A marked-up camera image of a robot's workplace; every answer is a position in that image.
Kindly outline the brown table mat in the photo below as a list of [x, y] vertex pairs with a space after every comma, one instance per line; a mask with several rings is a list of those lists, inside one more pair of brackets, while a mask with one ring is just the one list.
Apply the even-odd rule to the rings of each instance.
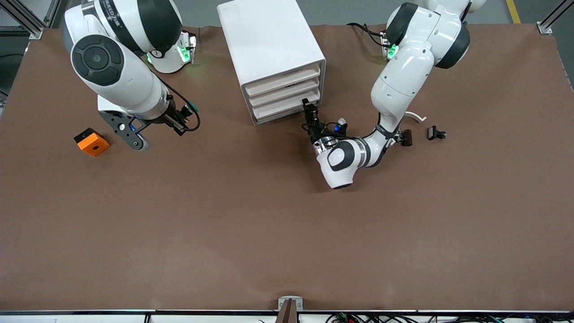
[[[31, 41], [0, 117], [0, 310], [574, 310], [574, 92], [535, 25], [470, 25], [390, 147], [332, 190], [302, 114], [255, 126], [223, 31], [164, 79], [201, 128], [133, 151], [59, 30]], [[428, 129], [445, 131], [428, 140]], [[88, 127], [110, 144], [78, 148]]]

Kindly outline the metal bracket with strut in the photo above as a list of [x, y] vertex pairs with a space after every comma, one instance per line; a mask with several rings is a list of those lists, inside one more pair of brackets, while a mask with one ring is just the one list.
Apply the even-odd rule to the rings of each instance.
[[300, 296], [283, 296], [278, 299], [278, 315], [275, 323], [300, 323], [299, 313], [303, 311], [303, 298]]

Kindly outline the orange and black box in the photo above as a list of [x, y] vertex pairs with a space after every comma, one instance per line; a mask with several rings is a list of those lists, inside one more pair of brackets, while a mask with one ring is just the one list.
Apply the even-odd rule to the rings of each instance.
[[109, 142], [92, 127], [88, 127], [76, 135], [74, 141], [81, 151], [94, 157], [99, 156], [110, 147]]

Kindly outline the black table edge strip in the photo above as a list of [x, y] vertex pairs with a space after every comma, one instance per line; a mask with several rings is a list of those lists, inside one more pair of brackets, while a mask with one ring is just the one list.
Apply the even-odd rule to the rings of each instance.
[[[299, 310], [303, 314], [327, 314], [336, 312], [353, 312], [353, 313], [399, 313], [399, 314], [466, 314], [466, 313], [488, 313], [488, 314], [567, 314], [574, 312], [574, 310]], [[49, 315], [49, 314], [278, 314], [278, 309], [264, 309], [264, 310], [152, 310], [152, 309], [100, 309], [100, 310], [0, 310], [0, 315]]]

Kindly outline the aluminium frame profile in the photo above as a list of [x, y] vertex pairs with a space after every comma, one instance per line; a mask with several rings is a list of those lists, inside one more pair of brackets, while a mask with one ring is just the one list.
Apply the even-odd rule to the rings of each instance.
[[0, 35], [40, 39], [52, 27], [61, 0], [0, 0]]
[[536, 25], [542, 35], [551, 35], [552, 26], [562, 17], [572, 6], [574, 0], [562, 0], [542, 21], [537, 21]]

